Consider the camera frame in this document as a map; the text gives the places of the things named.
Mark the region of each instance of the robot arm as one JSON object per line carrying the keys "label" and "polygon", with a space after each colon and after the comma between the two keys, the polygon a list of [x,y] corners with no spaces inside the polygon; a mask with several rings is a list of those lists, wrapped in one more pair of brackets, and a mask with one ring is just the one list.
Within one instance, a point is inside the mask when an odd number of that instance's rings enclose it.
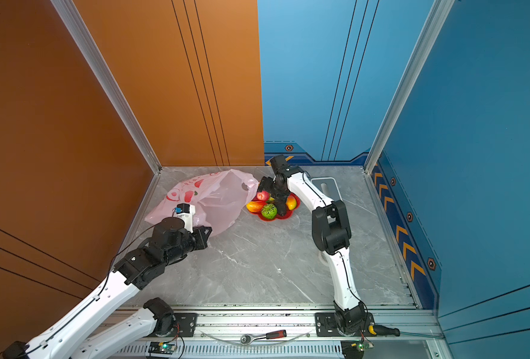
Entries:
{"label": "robot arm", "polygon": [[[136,323],[131,330],[128,328],[130,325],[125,324],[124,321],[90,338],[88,341],[93,344],[82,345],[86,349],[85,352],[83,349],[76,351],[99,324],[121,304],[161,275],[166,266],[183,260],[192,250],[207,248],[211,227],[193,228],[194,213],[194,206],[185,203],[178,205],[175,208],[175,217],[165,218],[155,225],[152,236],[118,261],[103,282],[75,308],[28,343],[11,344],[3,352],[3,358],[67,359],[74,352],[75,358],[105,358],[107,356],[101,354],[100,348],[104,353],[115,349],[111,352],[115,353],[123,346],[120,343],[127,343],[125,340],[149,334],[150,329],[155,326],[172,325],[173,312],[171,311],[171,316],[168,317],[165,310],[168,305],[156,298],[154,302],[148,301],[140,310],[139,317],[142,318],[130,318],[129,324]],[[89,344],[92,344],[91,355],[87,351]]]}
{"label": "robot arm", "polygon": [[287,211],[285,201],[295,193],[312,213],[312,236],[317,248],[329,262],[333,279],[335,319],[339,330],[354,334],[364,325],[367,311],[355,289],[349,262],[351,228],[342,200],[327,197],[311,183],[298,166],[290,166],[283,155],[271,159],[275,179],[263,177],[258,191],[265,190],[277,203],[279,215]]}

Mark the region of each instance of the orange panel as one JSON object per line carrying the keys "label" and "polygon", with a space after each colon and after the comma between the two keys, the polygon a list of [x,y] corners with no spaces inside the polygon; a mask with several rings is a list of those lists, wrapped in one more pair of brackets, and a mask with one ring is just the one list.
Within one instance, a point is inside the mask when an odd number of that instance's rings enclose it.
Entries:
{"label": "orange panel", "polygon": [[0,269],[0,352],[28,342],[63,317],[79,299]]}
{"label": "orange panel", "polygon": [[[197,0],[214,95],[232,165],[263,164],[257,1]],[[186,1],[187,8],[195,2]],[[191,25],[194,35],[198,28]]]}
{"label": "orange panel", "polygon": [[256,1],[75,5],[162,165],[263,162]]}
{"label": "orange panel", "polygon": [[109,270],[152,172],[49,0],[0,0],[0,351]]}

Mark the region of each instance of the pink plastic bag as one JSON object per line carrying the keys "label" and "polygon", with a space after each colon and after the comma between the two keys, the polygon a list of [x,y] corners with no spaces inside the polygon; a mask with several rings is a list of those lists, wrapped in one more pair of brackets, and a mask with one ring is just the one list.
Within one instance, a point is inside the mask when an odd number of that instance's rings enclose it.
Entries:
{"label": "pink plastic bag", "polygon": [[196,207],[193,226],[211,226],[211,235],[217,235],[233,225],[243,206],[255,197],[258,185],[253,175],[237,169],[193,177],[173,187],[146,221],[159,223],[171,217],[178,204],[190,203]]}

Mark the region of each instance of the gray marble surface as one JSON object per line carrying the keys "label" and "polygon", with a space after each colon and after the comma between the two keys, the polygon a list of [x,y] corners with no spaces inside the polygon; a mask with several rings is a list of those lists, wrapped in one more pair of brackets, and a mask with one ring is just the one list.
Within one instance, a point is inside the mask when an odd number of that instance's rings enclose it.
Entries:
{"label": "gray marble surface", "polygon": [[[233,167],[257,180],[271,167]],[[148,205],[153,209],[173,186],[191,177],[224,170],[217,167],[164,167]],[[412,305],[376,216],[359,167],[303,166],[312,177],[334,177],[351,224],[351,266],[356,288],[367,305]],[[150,226],[143,221],[138,233]],[[141,236],[145,239],[151,230]],[[131,249],[141,241],[137,240]],[[225,232],[211,236],[209,248],[166,268],[127,302],[142,305],[161,297],[167,303],[331,304],[333,283],[311,237],[311,212],[301,205],[290,219],[264,222],[243,209]]]}

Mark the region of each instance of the red plate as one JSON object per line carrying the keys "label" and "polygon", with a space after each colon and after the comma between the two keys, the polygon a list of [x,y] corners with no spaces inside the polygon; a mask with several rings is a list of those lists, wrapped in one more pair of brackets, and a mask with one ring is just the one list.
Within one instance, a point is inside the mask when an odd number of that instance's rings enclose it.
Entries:
{"label": "red plate", "polygon": [[[295,193],[291,193],[291,195],[292,195],[293,197],[295,197],[295,200],[297,201],[297,205],[295,206],[294,209],[292,209],[292,210],[287,210],[287,213],[285,213],[284,216],[276,215],[275,218],[273,218],[273,219],[266,219],[266,218],[263,217],[263,215],[261,214],[261,211],[259,211],[259,212],[249,212],[249,211],[248,211],[248,212],[251,213],[251,214],[256,214],[256,215],[258,215],[259,218],[261,218],[261,220],[264,220],[265,222],[272,222],[272,221],[274,221],[274,220],[276,220],[276,219],[288,219],[288,218],[291,217],[291,215],[293,214],[293,211],[295,211],[295,210],[296,210],[297,208],[299,208],[299,206],[301,205],[301,200],[299,199],[299,197],[297,197],[297,196],[295,195]],[[257,200],[257,201],[259,201],[259,199],[257,198],[257,196],[255,196],[255,198],[253,198],[253,200]]]}

